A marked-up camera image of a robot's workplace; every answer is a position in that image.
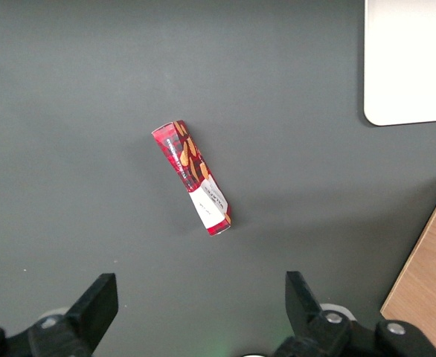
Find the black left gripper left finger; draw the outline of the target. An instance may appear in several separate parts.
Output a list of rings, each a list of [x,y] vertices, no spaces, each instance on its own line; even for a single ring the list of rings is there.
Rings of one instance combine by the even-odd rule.
[[[0,327],[0,356],[92,356],[117,313],[116,275],[101,274],[64,313],[10,337]]]

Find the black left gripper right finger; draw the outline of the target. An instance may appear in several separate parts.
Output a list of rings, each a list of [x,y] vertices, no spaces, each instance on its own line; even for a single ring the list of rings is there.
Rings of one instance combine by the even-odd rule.
[[[324,309],[299,271],[286,273],[286,313],[293,335],[274,356],[436,356],[416,326],[398,320],[363,327],[336,309]]]

